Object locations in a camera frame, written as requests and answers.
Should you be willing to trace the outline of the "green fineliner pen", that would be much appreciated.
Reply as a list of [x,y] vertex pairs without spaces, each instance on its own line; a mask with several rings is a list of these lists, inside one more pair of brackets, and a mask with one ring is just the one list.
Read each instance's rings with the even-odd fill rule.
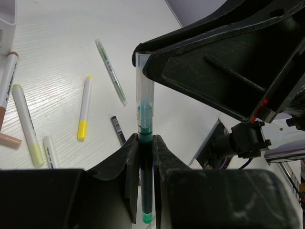
[[150,224],[153,219],[153,108],[148,102],[141,102],[138,112],[142,220]]

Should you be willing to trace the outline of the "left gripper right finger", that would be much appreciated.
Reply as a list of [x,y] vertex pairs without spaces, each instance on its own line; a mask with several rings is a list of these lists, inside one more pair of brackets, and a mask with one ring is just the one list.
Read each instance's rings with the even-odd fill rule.
[[264,169],[189,168],[155,135],[152,142],[159,229],[298,229],[279,177]]

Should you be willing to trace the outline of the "clear pen cap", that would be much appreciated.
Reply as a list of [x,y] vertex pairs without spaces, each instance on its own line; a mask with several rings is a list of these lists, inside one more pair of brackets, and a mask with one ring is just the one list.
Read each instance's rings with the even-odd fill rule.
[[142,135],[149,135],[153,130],[154,82],[143,73],[150,55],[150,52],[137,52],[135,54],[136,111],[138,132]]

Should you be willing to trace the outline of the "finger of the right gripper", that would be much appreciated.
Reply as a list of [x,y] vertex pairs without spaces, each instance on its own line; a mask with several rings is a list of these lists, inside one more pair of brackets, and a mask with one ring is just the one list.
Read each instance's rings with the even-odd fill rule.
[[132,63],[135,65],[135,54],[137,52],[153,52],[208,31],[242,21],[264,9],[270,3],[270,0],[228,0],[215,12],[199,21],[150,41],[140,43],[133,51]]
[[269,123],[305,84],[305,14],[259,11],[151,52],[143,73],[241,122]]

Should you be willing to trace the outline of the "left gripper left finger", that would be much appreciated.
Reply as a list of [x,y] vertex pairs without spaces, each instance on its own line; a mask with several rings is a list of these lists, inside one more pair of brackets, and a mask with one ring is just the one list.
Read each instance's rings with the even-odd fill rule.
[[138,136],[89,170],[0,172],[3,229],[130,229],[136,223]]

